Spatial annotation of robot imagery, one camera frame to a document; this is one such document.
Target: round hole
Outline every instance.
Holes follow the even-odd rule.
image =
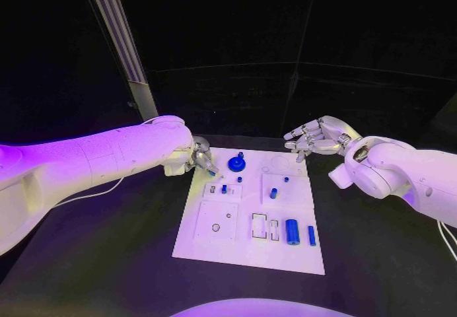
[[[425,190],[425,197],[430,197],[432,194],[432,188],[430,187],[427,190]]]

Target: dark table surface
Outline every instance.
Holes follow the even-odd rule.
[[[215,147],[284,151],[278,139],[206,137]],[[355,316],[454,316],[457,267],[435,221],[398,197],[337,189],[327,172],[342,160],[307,158],[324,276],[173,258],[193,172],[166,177],[157,167],[50,210],[0,286],[0,314],[169,316],[248,297]]]

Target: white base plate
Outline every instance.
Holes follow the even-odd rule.
[[[245,156],[245,170],[235,173],[228,161],[238,152]],[[324,274],[307,167],[304,162],[295,162],[295,157],[293,153],[212,148],[220,171],[215,177],[205,170],[195,171],[174,258]],[[275,199],[270,198],[271,188],[278,190]],[[267,215],[267,238],[252,237],[252,214]],[[295,246],[287,244],[288,219],[298,221]],[[278,221],[278,230],[271,221]],[[316,246],[310,245],[307,226],[314,226]],[[280,232],[280,241],[271,240],[271,230],[275,235]]]

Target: robotic hand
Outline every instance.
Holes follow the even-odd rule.
[[[208,141],[174,116],[76,139],[0,145],[0,255],[62,199],[160,164],[167,176],[195,166],[218,173]]]
[[[362,138],[337,118],[324,116],[297,127],[285,147],[298,153],[297,162],[311,153],[340,154],[344,163],[329,173],[339,186],[353,183],[372,197],[399,196],[411,207],[457,227],[457,155],[415,150],[386,137]]]

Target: small blue object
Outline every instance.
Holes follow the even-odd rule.
[[[275,198],[277,198],[277,194],[278,194],[278,190],[274,188],[274,189],[271,190],[270,198],[271,198],[271,199],[275,199]]]
[[[232,172],[241,172],[245,169],[245,160],[242,152],[238,153],[236,157],[228,160],[228,168]]]
[[[314,228],[307,226],[307,233],[310,234],[310,245],[316,246]]]
[[[295,219],[285,221],[287,244],[297,246],[300,244],[298,223]]]

